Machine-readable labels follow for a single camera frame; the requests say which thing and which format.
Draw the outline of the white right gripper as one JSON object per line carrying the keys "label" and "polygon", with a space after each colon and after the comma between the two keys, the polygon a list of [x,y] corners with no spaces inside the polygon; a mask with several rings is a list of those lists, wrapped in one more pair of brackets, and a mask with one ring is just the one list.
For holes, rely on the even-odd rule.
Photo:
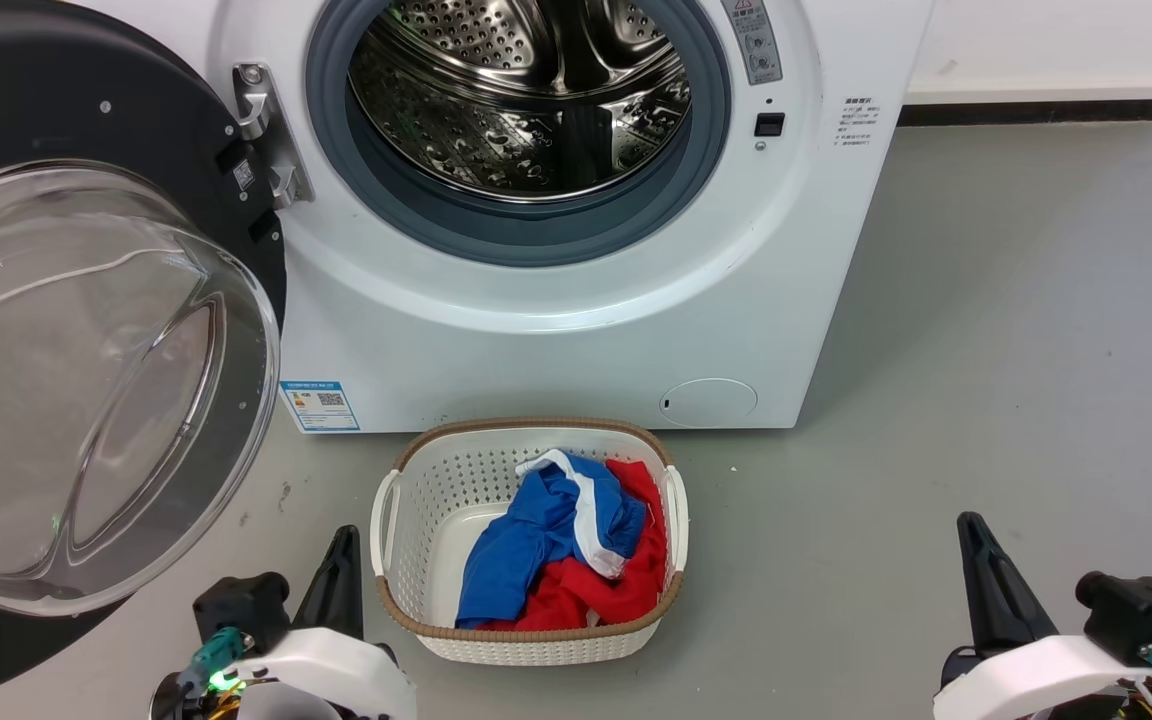
{"label": "white right gripper", "polygon": [[1120,680],[1142,684],[1152,679],[1151,666],[1126,665],[1084,635],[1058,635],[978,511],[960,511],[956,526],[972,647],[978,655],[995,657],[935,694],[934,719],[1021,719]]}

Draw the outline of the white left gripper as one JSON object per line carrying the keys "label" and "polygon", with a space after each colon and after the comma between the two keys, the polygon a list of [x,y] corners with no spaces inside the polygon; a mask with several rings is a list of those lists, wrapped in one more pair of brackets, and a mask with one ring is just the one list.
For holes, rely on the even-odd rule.
{"label": "white left gripper", "polygon": [[161,680],[147,717],[415,719],[415,684],[387,651],[362,641],[362,584],[361,532],[339,526],[291,632],[262,655],[236,628],[212,632],[184,670]]}

